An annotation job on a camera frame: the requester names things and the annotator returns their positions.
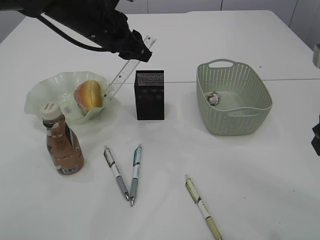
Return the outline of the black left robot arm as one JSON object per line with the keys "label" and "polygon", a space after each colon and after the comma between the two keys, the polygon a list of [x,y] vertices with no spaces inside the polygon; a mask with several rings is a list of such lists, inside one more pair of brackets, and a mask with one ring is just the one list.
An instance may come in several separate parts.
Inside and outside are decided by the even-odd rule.
{"label": "black left robot arm", "polygon": [[[142,35],[130,30],[127,16],[116,10],[117,0],[2,0],[1,11],[17,11],[38,19],[68,42],[95,52],[117,53],[124,60],[148,62],[152,52]],[[97,44],[96,47],[70,37],[45,16]]]}

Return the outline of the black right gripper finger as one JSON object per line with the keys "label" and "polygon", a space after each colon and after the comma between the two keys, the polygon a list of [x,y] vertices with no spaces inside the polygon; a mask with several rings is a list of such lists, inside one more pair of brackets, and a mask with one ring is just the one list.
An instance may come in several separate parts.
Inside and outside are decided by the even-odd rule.
{"label": "black right gripper finger", "polygon": [[314,133],[314,137],[311,141],[311,145],[313,149],[315,150],[316,154],[320,156],[320,123],[318,123],[316,126],[312,128],[312,131]]}

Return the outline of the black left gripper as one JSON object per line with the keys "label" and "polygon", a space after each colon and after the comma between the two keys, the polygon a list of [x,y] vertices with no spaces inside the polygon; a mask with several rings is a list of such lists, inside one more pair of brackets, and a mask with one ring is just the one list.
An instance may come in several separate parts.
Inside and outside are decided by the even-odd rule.
{"label": "black left gripper", "polygon": [[142,35],[135,29],[130,32],[127,17],[115,10],[113,0],[54,0],[44,14],[100,47],[81,43],[67,35],[46,18],[42,23],[68,42],[95,52],[119,53],[124,60],[148,62],[152,52]]}

